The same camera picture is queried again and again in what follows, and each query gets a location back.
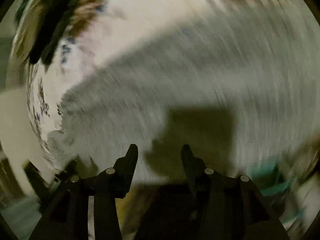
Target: round screw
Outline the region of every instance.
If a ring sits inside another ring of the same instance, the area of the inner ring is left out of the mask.
[[[249,181],[249,177],[246,176],[246,175],[242,175],[242,176],[240,177],[240,179],[241,179],[243,182],[248,182],[248,181]]]
[[[204,172],[205,172],[206,174],[208,174],[208,175],[214,173],[213,169],[211,169],[211,168],[206,168],[206,169],[204,170]]]
[[[114,168],[107,168],[107,169],[106,169],[106,174],[111,175],[111,174],[114,174],[115,172],[116,172],[116,171],[115,171]]]
[[[79,180],[79,176],[77,175],[73,175],[71,178],[70,178],[71,182],[77,182]]]

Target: black mechanical bracket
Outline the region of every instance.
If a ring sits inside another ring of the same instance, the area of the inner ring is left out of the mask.
[[[94,196],[95,239],[121,240],[115,198],[129,192],[137,160],[138,147],[132,144],[113,168],[87,179],[73,175],[57,191],[29,240],[88,240],[89,196]]]
[[[237,179],[207,168],[189,145],[181,159],[191,193],[205,202],[198,239],[289,240],[278,216],[248,176]]]

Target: silver rivet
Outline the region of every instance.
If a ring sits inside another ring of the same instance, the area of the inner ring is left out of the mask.
[[[205,172],[206,174],[209,174],[209,175],[214,173],[213,169],[211,169],[211,168],[206,168],[206,169],[204,170],[204,172]]]
[[[72,182],[77,182],[77,181],[79,180],[79,176],[73,175],[73,176],[70,178],[70,180],[71,180]]]
[[[242,175],[242,176],[240,177],[240,179],[241,179],[243,182],[248,182],[248,181],[249,181],[249,177],[246,176],[246,175]]]
[[[106,174],[111,175],[111,174],[114,174],[115,172],[116,172],[116,171],[115,171],[114,168],[107,168],[107,169],[106,169]]]

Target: metal pin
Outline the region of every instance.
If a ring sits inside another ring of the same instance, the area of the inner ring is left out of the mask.
[[[115,172],[116,172],[116,171],[115,171],[114,168],[107,168],[107,169],[106,169],[106,174],[111,175],[111,174],[114,174]]]
[[[71,178],[70,178],[71,182],[77,182],[79,180],[79,176],[77,175],[73,175]]]
[[[208,174],[208,175],[214,173],[213,169],[211,169],[211,168],[206,168],[206,169],[204,170],[204,172],[205,172],[206,174]]]
[[[246,176],[246,175],[242,175],[242,176],[240,177],[240,179],[241,179],[243,182],[248,182],[248,181],[249,181],[249,177]]]

